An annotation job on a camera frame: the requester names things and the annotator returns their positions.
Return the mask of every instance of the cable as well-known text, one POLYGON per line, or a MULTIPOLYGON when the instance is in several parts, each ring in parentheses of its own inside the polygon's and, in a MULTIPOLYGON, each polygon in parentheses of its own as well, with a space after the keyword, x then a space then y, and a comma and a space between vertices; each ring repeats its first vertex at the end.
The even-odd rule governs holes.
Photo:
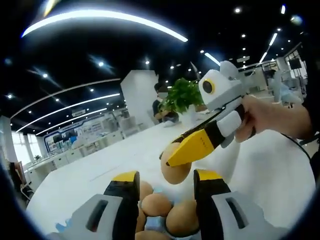
POLYGON ((294 142, 304 153, 305 155, 308 157, 309 161, 311 161, 311 157, 309 156, 309 154, 307 153, 307 151, 293 138, 281 133, 281 135, 285 136, 287 139, 291 140, 292 142, 294 142))

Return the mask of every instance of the ceiling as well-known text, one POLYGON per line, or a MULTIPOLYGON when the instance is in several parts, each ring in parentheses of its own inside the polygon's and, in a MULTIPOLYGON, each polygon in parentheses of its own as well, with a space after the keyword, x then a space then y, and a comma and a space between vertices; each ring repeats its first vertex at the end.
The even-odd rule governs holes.
MULTIPOLYGON (((154 70, 159 75, 159 81, 168 80, 170 85, 181 77, 191 80, 196 78, 193 69, 188 71, 191 68, 190 62, 203 74, 209 69, 219 69, 218 65, 200 53, 201 50, 219 61, 232 59, 230 61, 239 68, 243 63, 238 63, 237 59, 243 56, 249 56, 246 65, 257 63, 268 49, 277 28, 281 28, 281 31, 264 60, 276 58, 276 54, 283 56, 300 42, 300 33, 305 31, 305 21, 308 20, 304 9, 294 4, 287 5, 285 14, 281 14, 281 2, 213 5, 205 0, 196 3, 165 0, 61 0, 47 18, 80 9, 122 12, 161 24, 186 37, 188 41, 182 42, 139 23, 111 18, 61 21, 21 38, 28 26, 42 19, 43 5, 35 0, 10 2, 12 6, 5 12, 3 19, 10 23, 10 28, 4 30, 1 51, 1 115, 11 117, 45 96, 74 86, 119 79, 65 91, 40 101, 11 119, 14 131, 66 106, 121 93, 120 82, 130 70, 154 70), (236 7, 241 8, 240 13, 234 12, 236 7), (302 16, 303 24, 293 24, 293 15, 302 16), (99 67, 99 62, 104 62, 104 65, 99 67), (8 99, 8 94, 12 94, 13 98, 8 99)), ((105 107, 112 110, 117 106, 125 107, 122 93, 118 97, 93 101, 81 107, 94 111, 105 107)), ((49 123, 52 126, 64 122, 72 110, 69 108, 48 116, 22 132, 37 133, 48 128, 49 123)))

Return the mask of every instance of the hand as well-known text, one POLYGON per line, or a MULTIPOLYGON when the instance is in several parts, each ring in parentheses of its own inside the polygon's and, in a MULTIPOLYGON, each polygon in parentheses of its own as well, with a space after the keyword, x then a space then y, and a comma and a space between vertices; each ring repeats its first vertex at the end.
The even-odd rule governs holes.
POLYGON ((257 134, 269 128, 270 113, 273 108, 272 103, 264 102, 251 95, 243 97, 242 105, 245 110, 244 119, 235 132, 235 139, 239 143, 250 137, 254 127, 257 134))

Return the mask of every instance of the egg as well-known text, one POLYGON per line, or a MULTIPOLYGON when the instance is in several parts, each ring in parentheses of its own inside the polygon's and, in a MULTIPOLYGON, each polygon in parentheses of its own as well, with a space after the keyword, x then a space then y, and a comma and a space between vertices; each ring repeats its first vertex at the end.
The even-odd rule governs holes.
POLYGON ((154 189, 146 181, 140 181, 140 201, 142 201, 146 196, 152 194, 154 189))
POLYGON ((157 231, 140 231, 134 236, 135 240, 170 240, 170 237, 157 231))
POLYGON ((135 232, 141 232, 145 229, 145 224, 146 224, 146 216, 144 214, 144 211, 139 207, 139 216, 136 219, 136 227, 135 227, 135 232))
POLYGON ((163 193, 153 193, 144 198, 141 208, 149 217, 165 217, 170 212, 172 204, 163 193))
POLYGON ((175 237, 187 237, 199 229, 195 200, 183 201, 169 212, 165 220, 167 231, 175 237))
POLYGON ((179 142, 171 143, 164 151, 161 157, 161 172, 165 180, 170 184, 180 184, 188 176, 191 169, 191 162, 179 166, 166 165, 168 158, 178 148, 179 142))

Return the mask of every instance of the office desk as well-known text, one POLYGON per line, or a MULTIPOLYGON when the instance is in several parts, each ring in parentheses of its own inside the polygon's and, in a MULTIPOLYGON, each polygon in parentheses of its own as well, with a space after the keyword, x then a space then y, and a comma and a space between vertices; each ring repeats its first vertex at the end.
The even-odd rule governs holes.
MULTIPOLYGON (((185 130, 182 124, 159 124, 51 172, 32 197, 27 213, 45 234, 56 232, 56 223, 64 224, 90 197, 102 194, 114 176, 132 170, 168 194, 190 198, 192 171, 183 183, 171 185, 162 176, 159 160, 168 143, 185 130)), ((218 147, 192 164, 194 168, 226 176, 231 190, 261 206, 265 218, 275 226, 292 226, 315 189, 308 158, 273 131, 241 144, 233 142, 225 149, 218 147)))

